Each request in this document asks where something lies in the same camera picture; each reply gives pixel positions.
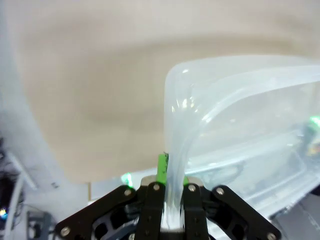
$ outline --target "wire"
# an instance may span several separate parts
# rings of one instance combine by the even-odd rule
[[[44,212],[45,212],[45,211],[42,211],[42,210],[40,210],[39,208],[37,208],[37,207],[35,207],[35,206],[31,206],[31,205],[26,204],[26,203],[24,203],[23,205],[24,205],[24,206],[27,206],[27,207],[29,207],[29,208],[32,208],[32,209],[38,210],[39,212],[42,212],[42,213],[44,213]]]
[[[6,170],[6,167],[13,164],[12,162],[6,162],[4,165],[4,159],[0,159],[0,176],[1,178],[10,178],[12,181],[17,180],[17,176],[19,176],[19,173],[16,172],[10,172],[9,170]]]
[[[23,212],[23,209],[24,209],[24,200],[25,200],[25,194],[22,191],[20,193],[20,196],[19,196],[18,206],[16,207],[16,210],[15,210],[15,213],[14,213],[14,217],[15,218],[14,218],[14,225],[13,225],[12,229],[14,229],[17,225],[19,225],[19,223],[22,220],[22,212]]]

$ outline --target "metal screw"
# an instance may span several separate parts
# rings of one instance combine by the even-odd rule
[[[271,232],[269,232],[266,237],[268,240],[277,240],[276,236]]]
[[[155,191],[158,191],[160,189],[160,186],[158,184],[153,185],[153,189]]]
[[[191,192],[194,192],[196,190],[196,187],[194,185],[189,185],[188,186],[188,189],[191,191]]]
[[[61,230],[61,236],[62,237],[65,237],[65,236],[67,236],[69,233],[70,233],[70,228],[69,227],[64,227],[64,228],[62,228],[62,230]]]
[[[131,233],[131,234],[129,235],[128,240],[135,240],[135,234],[134,234],[134,233]]]
[[[124,195],[129,196],[131,194],[131,190],[127,189],[124,191]]]
[[[221,187],[218,187],[218,188],[216,189],[216,192],[217,192],[219,195],[225,194],[225,191],[224,191]]]

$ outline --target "green light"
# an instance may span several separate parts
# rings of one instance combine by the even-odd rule
[[[132,182],[132,178],[131,178],[131,172],[128,172],[126,174],[123,174],[121,176],[121,181],[128,185],[130,188],[132,188],[134,186],[133,182]]]
[[[320,117],[319,116],[312,116],[310,117],[310,121],[316,124],[320,128]]]

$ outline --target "beige wall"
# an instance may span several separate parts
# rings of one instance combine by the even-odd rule
[[[197,58],[320,55],[318,0],[7,0],[18,71],[76,182],[155,167],[167,72]]]

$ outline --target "clear plastic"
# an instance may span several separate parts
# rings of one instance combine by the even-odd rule
[[[168,225],[184,175],[226,184],[268,217],[320,183],[307,152],[320,114],[320,65],[294,56],[226,56],[176,65],[165,82]],[[219,231],[209,225],[209,230]]]

